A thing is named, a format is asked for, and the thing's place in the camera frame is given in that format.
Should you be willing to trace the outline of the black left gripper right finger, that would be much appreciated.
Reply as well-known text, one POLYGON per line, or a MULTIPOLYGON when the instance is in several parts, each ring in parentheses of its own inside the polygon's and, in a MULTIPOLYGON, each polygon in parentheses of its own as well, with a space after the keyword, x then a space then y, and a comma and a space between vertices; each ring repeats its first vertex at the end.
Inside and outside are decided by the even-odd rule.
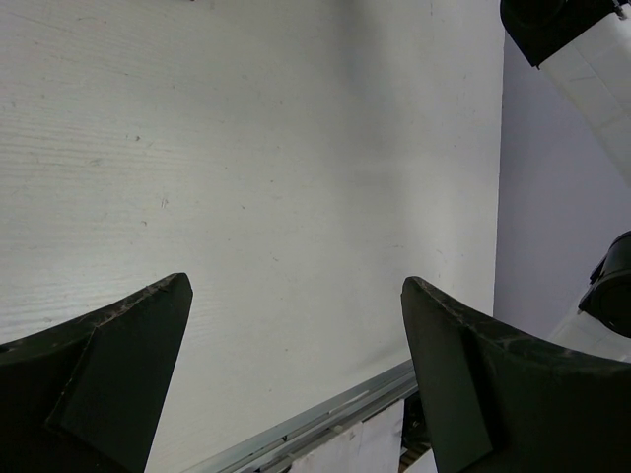
POLYGON ((441 472, 626 472, 630 367, 407 278, 402 315, 441 472))

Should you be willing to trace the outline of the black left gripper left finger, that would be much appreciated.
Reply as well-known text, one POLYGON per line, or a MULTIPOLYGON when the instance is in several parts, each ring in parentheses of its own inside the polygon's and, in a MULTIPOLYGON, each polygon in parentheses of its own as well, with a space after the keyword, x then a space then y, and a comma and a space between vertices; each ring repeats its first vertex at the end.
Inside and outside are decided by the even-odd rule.
POLYGON ((2 471, 144 471, 191 302, 174 273, 2 344, 2 471))

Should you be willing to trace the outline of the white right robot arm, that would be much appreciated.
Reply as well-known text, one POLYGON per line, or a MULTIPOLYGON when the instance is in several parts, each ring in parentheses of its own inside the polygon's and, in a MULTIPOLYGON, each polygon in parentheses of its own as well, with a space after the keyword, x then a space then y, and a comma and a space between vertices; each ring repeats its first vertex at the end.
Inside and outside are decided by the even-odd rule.
MULTIPOLYGON (((630 173, 630 5, 504 1, 502 24, 630 173)), ((419 277, 402 315, 429 450, 415 472, 626 472, 630 468, 630 236, 609 246, 548 340, 419 277)))

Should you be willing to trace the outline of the aluminium table frame rail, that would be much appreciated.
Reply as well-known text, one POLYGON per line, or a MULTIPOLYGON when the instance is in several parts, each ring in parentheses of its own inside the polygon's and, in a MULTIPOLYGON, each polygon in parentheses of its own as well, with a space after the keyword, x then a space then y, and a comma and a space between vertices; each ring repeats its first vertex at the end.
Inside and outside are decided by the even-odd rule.
POLYGON ((295 459, 416 391, 414 367, 408 360, 188 470, 287 472, 295 459))

